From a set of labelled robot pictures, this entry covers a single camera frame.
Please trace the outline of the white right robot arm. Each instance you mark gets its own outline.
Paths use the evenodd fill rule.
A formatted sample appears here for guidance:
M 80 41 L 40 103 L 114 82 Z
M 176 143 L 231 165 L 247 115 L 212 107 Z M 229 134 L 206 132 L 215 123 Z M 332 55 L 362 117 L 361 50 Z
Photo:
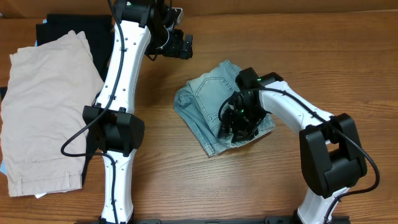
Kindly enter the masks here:
M 275 72 L 262 77 L 249 67 L 239 72 L 235 91 L 220 106 L 218 135 L 232 141 L 253 139 L 269 114 L 281 119 L 299 136 L 301 171 L 308 185 L 306 196 L 292 215 L 265 218 L 271 223 L 350 223 L 335 217 L 339 197 L 366 175 L 366 161 L 352 117 L 335 116 L 296 94 Z

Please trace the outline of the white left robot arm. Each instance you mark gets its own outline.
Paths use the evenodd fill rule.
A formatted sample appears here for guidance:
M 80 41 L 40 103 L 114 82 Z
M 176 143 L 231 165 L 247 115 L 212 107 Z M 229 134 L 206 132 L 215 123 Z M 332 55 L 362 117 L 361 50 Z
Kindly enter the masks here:
M 144 122 L 135 116 L 135 92 L 142 60 L 160 55 L 189 59 L 193 37 L 176 26 L 183 9 L 164 1 L 116 1 L 114 44 L 104 86 L 83 110 L 89 133 L 104 160 L 105 198 L 99 223 L 132 223 L 133 160 L 144 137 Z

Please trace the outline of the light blue denim shorts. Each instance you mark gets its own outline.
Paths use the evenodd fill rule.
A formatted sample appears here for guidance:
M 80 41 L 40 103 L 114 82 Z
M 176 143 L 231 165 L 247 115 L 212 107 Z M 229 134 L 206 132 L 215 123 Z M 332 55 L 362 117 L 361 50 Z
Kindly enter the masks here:
M 175 94 L 174 110 L 188 124 L 210 157 L 250 142 L 232 142 L 232 134 L 218 137 L 221 126 L 218 112 L 221 104 L 233 92 L 239 91 L 235 79 L 240 71 L 239 66 L 225 60 L 212 71 L 189 80 Z

